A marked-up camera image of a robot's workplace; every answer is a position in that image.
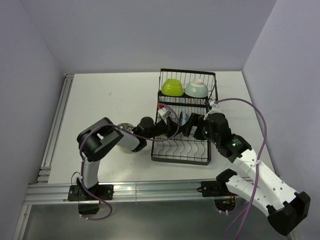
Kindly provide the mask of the blue floral small bowl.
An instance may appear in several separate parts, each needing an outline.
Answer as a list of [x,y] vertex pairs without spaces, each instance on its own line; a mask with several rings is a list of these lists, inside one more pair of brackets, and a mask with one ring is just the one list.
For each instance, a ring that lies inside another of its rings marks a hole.
[[181,111],[179,114],[179,125],[182,127],[187,124],[190,119],[190,115],[184,111]]

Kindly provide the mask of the leaf patterned bowl stack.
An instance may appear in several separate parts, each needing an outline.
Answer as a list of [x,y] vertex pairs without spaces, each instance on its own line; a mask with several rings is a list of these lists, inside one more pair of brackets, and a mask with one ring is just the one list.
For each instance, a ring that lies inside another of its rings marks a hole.
[[129,132],[132,132],[135,128],[135,126],[130,123],[120,123],[117,126]]

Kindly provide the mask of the teal dashed ceramic bowl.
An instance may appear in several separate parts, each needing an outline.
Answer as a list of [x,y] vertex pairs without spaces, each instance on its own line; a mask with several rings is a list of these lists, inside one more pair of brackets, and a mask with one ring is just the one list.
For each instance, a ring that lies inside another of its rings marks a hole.
[[192,98],[206,98],[208,87],[202,79],[195,78],[185,87],[184,93]]

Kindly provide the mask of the green square bowl white inside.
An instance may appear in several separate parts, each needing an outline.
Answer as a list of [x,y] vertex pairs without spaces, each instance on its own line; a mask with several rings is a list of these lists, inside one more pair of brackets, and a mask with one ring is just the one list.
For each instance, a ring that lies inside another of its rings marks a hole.
[[184,89],[180,80],[169,78],[164,82],[161,92],[165,96],[180,97],[184,94]]

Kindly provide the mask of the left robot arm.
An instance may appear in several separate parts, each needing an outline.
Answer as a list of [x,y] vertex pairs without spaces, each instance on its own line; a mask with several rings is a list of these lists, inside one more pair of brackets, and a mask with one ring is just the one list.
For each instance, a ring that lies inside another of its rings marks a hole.
[[143,117],[137,126],[127,130],[104,117],[77,136],[81,157],[80,176],[77,179],[79,194],[86,200],[98,196],[98,171],[100,161],[115,147],[139,152],[147,141],[157,142],[156,137],[165,135],[168,140],[180,131],[180,125],[167,117],[155,123],[151,117]]

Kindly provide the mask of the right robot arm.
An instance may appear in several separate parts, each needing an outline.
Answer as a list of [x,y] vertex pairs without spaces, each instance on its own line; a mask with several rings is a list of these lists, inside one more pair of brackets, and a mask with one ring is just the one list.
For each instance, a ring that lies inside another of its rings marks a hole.
[[308,216],[310,196],[287,185],[259,160],[252,146],[240,135],[232,133],[223,113],[187,115],[182,112],[179,123],[186,136],[195,127],[196,139],[214,144],[220,155],[254,182],[247,182],[236,171],[228,168],[216,177],[216,189],[220,194],[234,193],[252,202],[283,236],[287,236]]

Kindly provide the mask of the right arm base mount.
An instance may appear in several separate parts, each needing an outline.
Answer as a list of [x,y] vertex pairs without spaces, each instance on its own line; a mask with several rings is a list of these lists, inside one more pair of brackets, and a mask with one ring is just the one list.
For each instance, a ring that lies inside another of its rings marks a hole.
[[231,193],[226,186],[217,180],[201,181],[198,193],[204,198],[213,198],[215,207],[222,212],[234,211],[241,203],[236,203],[236,194]]

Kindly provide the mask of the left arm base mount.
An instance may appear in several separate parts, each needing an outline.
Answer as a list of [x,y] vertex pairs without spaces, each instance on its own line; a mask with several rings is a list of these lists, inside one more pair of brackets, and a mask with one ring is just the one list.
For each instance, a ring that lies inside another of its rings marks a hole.
[[[109,201],[113,198],[114,186],[112,184],[96,184],[89,191],[101,198],[102,200]],[[71,185],[69,187],[68,202],[78,202],[78,213],[84,216],[96,215],[100,209],[99,203],[85,203],[85,201],[96,201],[97,199],[89,195],[83,190],[82,185]]]

